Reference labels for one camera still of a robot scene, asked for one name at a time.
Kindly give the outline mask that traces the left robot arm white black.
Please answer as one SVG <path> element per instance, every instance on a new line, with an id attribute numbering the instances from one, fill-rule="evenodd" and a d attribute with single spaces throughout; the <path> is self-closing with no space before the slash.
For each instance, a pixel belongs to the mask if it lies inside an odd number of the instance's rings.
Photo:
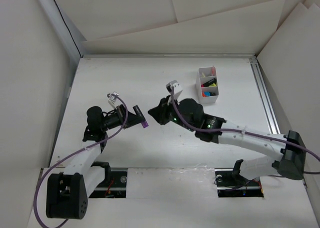
<path id="1" fill-rule="evenodd" d="M 111 167 L 96 159 L 107 145 L 107 131 L 113 128 L 130 128 L 137 124 L 146 127 L 146 119 L 135 105 L 133 112 L 123 104 L 109 112 L 99 106 L 87 112 L 87 126 L 83 134 L 84 151 L 77 153 L 60 173 L 47 180 L 46 215 L 48 218 L 82 219 L 87 211 L 88 198 L 95 188 L 111 182 Z"/>

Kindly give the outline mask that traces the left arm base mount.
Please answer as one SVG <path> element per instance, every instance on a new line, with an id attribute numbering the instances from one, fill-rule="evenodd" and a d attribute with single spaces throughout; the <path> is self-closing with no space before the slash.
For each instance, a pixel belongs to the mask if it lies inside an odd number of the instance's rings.
<path id="1" fill-rule="evenodd" d="M 127 168 L 111 168 L 108 162 L 95 161 L 92 167 L 104 169 L 104 180 L 95 188 L 89 198 L 126 198 Z"/>

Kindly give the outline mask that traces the pink clear pen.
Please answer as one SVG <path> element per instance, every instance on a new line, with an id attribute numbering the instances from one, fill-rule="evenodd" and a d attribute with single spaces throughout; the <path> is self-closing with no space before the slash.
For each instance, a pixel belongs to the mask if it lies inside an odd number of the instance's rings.
<path id="1" fill-rule="evenodd" d="M 211 68 L 211 76 L 216 76 L 216 68 L 215 68 L 215 66 L 212 66 L 212 68 Z"/>

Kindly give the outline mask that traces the purple tip black highlighter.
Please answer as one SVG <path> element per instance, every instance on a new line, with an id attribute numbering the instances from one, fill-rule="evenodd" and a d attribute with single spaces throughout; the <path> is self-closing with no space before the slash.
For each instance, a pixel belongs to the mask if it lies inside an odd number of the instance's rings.
<path id="1" fill-rule="evenodd" d="M 133 106 L 133 110 L 136 114 L 136 116 L 139 118 L 139 123 L 142 124 L 143 122 L 146 121 L 142 111 L 140 110 L 138 105 Z"/>

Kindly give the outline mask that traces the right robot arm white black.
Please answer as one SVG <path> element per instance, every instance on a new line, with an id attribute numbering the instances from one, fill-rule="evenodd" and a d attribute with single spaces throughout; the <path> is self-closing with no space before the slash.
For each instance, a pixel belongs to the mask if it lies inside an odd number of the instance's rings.
<path id="1" fill-rule="evenodd" d="M 297 132 L 288 135 L 254 134 L 245 127 L 237 126 L 223 118 L 204 112 L 201 104 L 187 98 L 174 103 L 165 97 L 148 114 L 160 125 L 170 121 L 194 132 L 204 142 L 233 145 L 262 154 L 251 160 L 237 160 L 231 179 L 242 185 L 248 180 L 261 176 L 279 174 L 292 180 L 304 177 L 306 152 L 297 146 L 302 139 Z"/>

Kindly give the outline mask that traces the pink cap black highlighter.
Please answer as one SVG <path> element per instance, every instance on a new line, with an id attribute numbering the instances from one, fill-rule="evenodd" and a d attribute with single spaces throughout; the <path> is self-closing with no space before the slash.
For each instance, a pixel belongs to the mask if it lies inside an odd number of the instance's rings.
<path id="1" fill-rule="evenodd" d="M 203 84 L 201 84 L 201 87 L 209 87 L 211 84 L 214 84 L 215 81 L 214 80 L 209 80 Z"/>

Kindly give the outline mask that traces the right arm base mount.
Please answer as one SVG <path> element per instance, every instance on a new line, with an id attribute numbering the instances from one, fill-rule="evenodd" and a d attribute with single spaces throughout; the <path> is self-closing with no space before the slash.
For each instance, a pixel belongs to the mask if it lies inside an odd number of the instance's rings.
<path id="1" fill-rule="evenodd" d="M 214 184 L 219 198 L 261 197 L 264 192 L 260 178 L 246 179 L 240 176 L 240 165 L 243 160 L 237 160 L 233 168 L 217 168 L 214 170 Z"/>

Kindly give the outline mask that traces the purple highlighter cap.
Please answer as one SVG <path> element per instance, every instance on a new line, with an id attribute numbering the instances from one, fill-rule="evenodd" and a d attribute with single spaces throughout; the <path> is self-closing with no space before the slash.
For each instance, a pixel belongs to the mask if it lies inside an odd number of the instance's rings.
<path id="1" fill-rule="evenodd" d="M 143 126 L 143 128 L 147 128 L 149 125 L 148 125 L 148 123 L 145 121 L 145 122 L 142 123 L 142 126 Z"/>

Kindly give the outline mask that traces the yellow cap black highlighter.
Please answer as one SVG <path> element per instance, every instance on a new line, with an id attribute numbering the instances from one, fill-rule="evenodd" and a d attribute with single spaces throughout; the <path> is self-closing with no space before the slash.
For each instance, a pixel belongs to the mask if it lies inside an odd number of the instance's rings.
<path id="1" fill-rule="evenodd" d="M 215 87 L 217 85 L 217 79 L 213 78 L 201 85 L 201 87 Z"/>

